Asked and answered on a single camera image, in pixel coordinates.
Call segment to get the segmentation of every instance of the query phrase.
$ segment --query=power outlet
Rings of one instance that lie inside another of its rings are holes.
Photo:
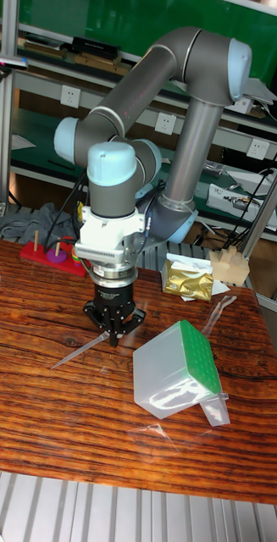
[[[173,128],[175,127],[176,117],[175,115],[167,115],[166,113],[159,113],[158,119],[155,125],[156,132],[162,132],[171,136],[173,134]]]
[[[261,139],[253,139],[252,144],[250,145],[247,156],[250,158],[256,158],[257,160],[263,160],[265,158],[266,152],[269,149],[269,142],[262,141]]]
[[[68,105],[70,108],[78,108],[80,101],[80,88],[73,86],[62,86],[61,100],[62,105]]]

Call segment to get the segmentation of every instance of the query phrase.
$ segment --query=metal floor grating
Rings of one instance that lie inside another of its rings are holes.
[[[138,266],[161,270],[167,250],[207,256],[163,243],[147,247]],[[0,534],[4,542],[277,542],[277,506],[0,473]]]

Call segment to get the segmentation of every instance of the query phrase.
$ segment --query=tissue box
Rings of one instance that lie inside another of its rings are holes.
[[[208,260],[167,254],[161,273],[163,293],[209,301],[213,289],[212,271]]]

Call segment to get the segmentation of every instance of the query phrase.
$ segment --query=wood grain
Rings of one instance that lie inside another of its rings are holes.
[[[133,350],[182,318],[202,329],[221,296],[184,303],[141,270],[145,323],[50,371],[97,336],[93,284],[19,250],[0,241],[0,470],[277,504],[277,358],[252,291],[232,290],[210,336],[231,425],[199,406],[159,422],[133,401]]]

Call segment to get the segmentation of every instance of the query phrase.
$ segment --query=black cable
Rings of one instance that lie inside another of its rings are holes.
[[[262,179],[261,179],[260,182],[258,183],[258,186],[255,188],[254,192],[249,196],[248,203],[247,203],[247,205],[246,205],[246,207],[245,207],[243,213],[241,214],[239,220],[237,221],[237,223],[236,223],[234,229],[230,232],[230,234],[229,234],[229,239],[225,242],[223,248],[229,248],[230,245],[232,245],[232,244],[236,241],[236,239],[237,239],[237,235],[235,236],[236,229],[241,225],[241,222],[242,222],[242,220],[243,220],[243,217],[244,217],[245,213],[247,212],[247,209],[249,208],[249,206],[250,206],[250,204],[251,204],[253,198],[256,196],[256,194],[257,194],[257,192],[258,192],[258,189],[260,188],[261,184],[263,183],[265,177],[266,177],[267,174],[268,174],[269,169],[271,169],[271,168],[273,167],[276,158],[277,158],[277,152],[276,152],[276,154],[274,155],[274,158],[272,159],[272,161],[270,162],[269,167],[265,170],[265,173],[263,174]]]
[[[79,239],[79,237],[80,237],[80,226],[78,225],[78,197],[79,197],[79,193],[83,191],[84,184],[85,183],[82,182],[81,183],[81,188],[80,188],[80,186],[78,186],[78,188],[77,188],[77,190],[75,192],[75,205],[74,205],[73,212],[71,214],[71,222],[72,222],[74,232],[75,232],[75,235],[76,235],[77,239]]]
[[[47,233],[47,238],[46,238],[45,245],[44,245],[44,252],[47,251],[47,245],[48,245],[48,242],[49,242],[49,239],[50,239],[50,235],[51,235],[52,232],[53,232],[54,226],[55,226],[56,223],[58,222],[58,219],[60,218],[60,216],[61,216],[63,210],[65,209],[65,207],[66,207],[66,205],[67,205],[67,203],[70,201],[70,199],[72,198],[72,196],[75,194],[75,192],[76,192],[78,186],[80,185],[80,183],[81,183],[81,181],[82,181],[82,179],[83,179],[83,177],[84,177],[85,174],[86,174],[86,171],[83,170],[82,173],[79,175],[78,180],[77,180],[77,182],[75,183],[74,188],[72,189],[72,191],[70,192],[70,194],[68,195],[68,197],[67,197],[66,200],[64,201],[64,204],[63,204],[62,207],[60,208],[60,210],[59,210],[59,212],[58,212],[56,218],[53,220],[53,223],[52,223],[52,225],[51,225],[51,227],[50,227],[50,229],[49,229],[49,231],[48,231],[48,233]]]
[[[11,197],[11,199],[14,201],[14,203],[16,203],[16,205],[18,205],[19,207],[22,207],[22,204],[19,203],[19,200],[16,199],[16,197],[12,194],[12,192],[8,191],[8,194]]]
[[[157,190],[151,197],[149,203],[147,204],[146,208],[145,208],[145,212],[144,212],[144,215],[145,215],[145,221],[146,221],[146,228],[145,228],[145,235],[144,235],[144,239],[143,239],[143,242],[141,244],[141,247],[139,249],[139,251],[137,252],[137,255],[138,254],[141,254],[141,252],[143,251],[144,247],[146,246],[146,243],[147,243],[147,237],[148,237],[148,234],[149,234],[149,231],[150,231],[150,228],[151,228],[151,222],[152,222],[152,205],[153,203],[155,202],[155,200],[157,199],[158,197],[158,193],[163,189],[163,187],[160,188],[160,190]]]

